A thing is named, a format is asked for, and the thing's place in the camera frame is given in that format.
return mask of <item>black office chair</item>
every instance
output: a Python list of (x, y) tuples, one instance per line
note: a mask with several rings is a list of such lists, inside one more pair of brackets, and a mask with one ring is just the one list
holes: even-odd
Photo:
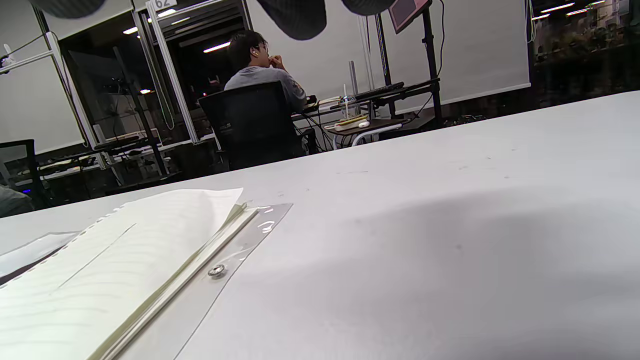
[(279, 81), (219, 92), (199, 100), (226, 156), (229, 169), (253, 167), (317, 153), (316, 133), (301, 136), (291, 121)]
[(33, 139), (0, 143), (0, 184), (29, 195), (36, 209), (51, 206), (40, 180)]

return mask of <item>black pole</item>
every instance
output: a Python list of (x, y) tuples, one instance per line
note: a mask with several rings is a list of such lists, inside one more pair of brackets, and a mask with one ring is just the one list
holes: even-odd
[[(422, 21), (424, 23), (424, 38), (422, 42), (427, 45), (427, 60), (429, 61), (429, 76), (431, 79), (438, 77), (436, 68), (436, 52), (433, 47), (433, 29), (431, 29), (431, 16), (429, 7), (422, 12)], [(442, 105), (440, 104), (440, 81), (433, 84), (433, 112), (435, 114), (436, 124), (442, 125)]]
[[(378, 43), (380, 45), (380, 56), (382, 57), (382, 72), (385, 76), (385, 85), (391, 85), (391, 73), (389, 71), (389, 57), (387, 56), (387, 44), (385, 42), (385, 30), (382, 27), (382, 16), (379, 13), (375, 15), (376, 29), (378, 30)], [(396, 102), (389, 103), (389, 112), (391, 118), (396, 117)]]
[(113, 52), (116, 54), (116, 59), (120, 64), (120, 68), (122, 69), (122, 74), (124, 75), (124, 81), (127, 83), (127, 86), (129, 87), (129, 93), (131, 94), (131, 97), (133, 98), (133, 103), (136, 106), (135, 110), (138, 112), (138, 115), (140, 115), (140, 119), (142, 120), (142, 126), (145, 128), (145, 133), (147, 134), (147, 141), (149, 142), (149, 145), (151, 145), (151, 149), (154, 152), (154, 156), (156, 157), (156, 163), (158, 165), (158, 168), (160, 169), (160, 173), (162, 173), (162, 175), (166, 175), (164, 160), (162, 159), (162, 155), (160, 154), (160, 151), (158, 150), (158, 146), (156, 145), (156, 138), (154, 138), (154, 134), (151, 132), (151, 127), (147, 122), (145, 112), (142, 110), (142, 105), (140, 104), (140, 100), (138, 99), (138, 91), (133, 86), (133, 80), (131, 80), (131, 77), (129, 76), (129, 72), (127, 71), (127, 67), (124, 65), (124, 61), (122, 61), (122, 56), (120, 55), (120, 50), (118, 49), (117, 46), (113, 47)]

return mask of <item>paper page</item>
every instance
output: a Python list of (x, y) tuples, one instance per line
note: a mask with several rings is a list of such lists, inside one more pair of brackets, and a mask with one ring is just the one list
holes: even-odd
[(74, 233), (49, 233), (28, 244), (0, 255), (0, 277), (23, 268), (51, 254), (54, 250), (68, 244), (78, 235)]
[(241, 192), (127, 203), (0, 287), (0, 359), (90, 358), (213, 237)]
[[(122, 336), (112, 346), (111, 349), (106, 351), (106, 354), (102, 357), (94, 357), (96, 360), (112, 360), (114, 359), (122, 349), (140, 332), (153, 317), (164, 308), (171, 299), (182, 289), (182, 287), (194, 276), (206, 262), (208, 262), (218, 251), (226, 245), (253, 217), (257, 214), (257, 208), (244, 209), (238, 208), (237, 216), (234, 217), (234, 221), (228, 222), (218, 234), (208, 241), (204, 247), (193, 256), (192, 261), (185, 266), (185, 269), (181, 271), (176, 278), (162, 290), (158, 298), (153, 304), (140, 314), (140, 317), (131, 322), (131, 327), (125, 330)], [(98, 355), (104, 353), (105, 350), (99, 351)]]

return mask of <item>man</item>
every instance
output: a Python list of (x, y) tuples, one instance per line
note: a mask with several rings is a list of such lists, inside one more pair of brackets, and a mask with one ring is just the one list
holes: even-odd
[(289, 75), (280, 56), (269, 56), (269, 47), (262, 35), (240, 31), (231, 39), (228, 54), (240, 71), (229, 79), (225, 90), (279, 81), (291, 111), (302, 112), (307, 103), (305, 91)]
[(0, 185), (0, 218), (35, 210), (31, 198)]

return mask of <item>gray sweatshirt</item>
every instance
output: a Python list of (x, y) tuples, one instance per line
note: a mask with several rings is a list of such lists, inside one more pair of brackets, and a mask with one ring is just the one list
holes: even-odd
[(244, 86), (271, 83), (279, 81), (284, 90), (284, 96), (292, 111), (302, 112), (307, 103), (307, 95), (300, 85), (293, 80), (288, 72), (273, 67), (249, 66), (233, 75), (225, 85), (225, 90), (242, 88)]

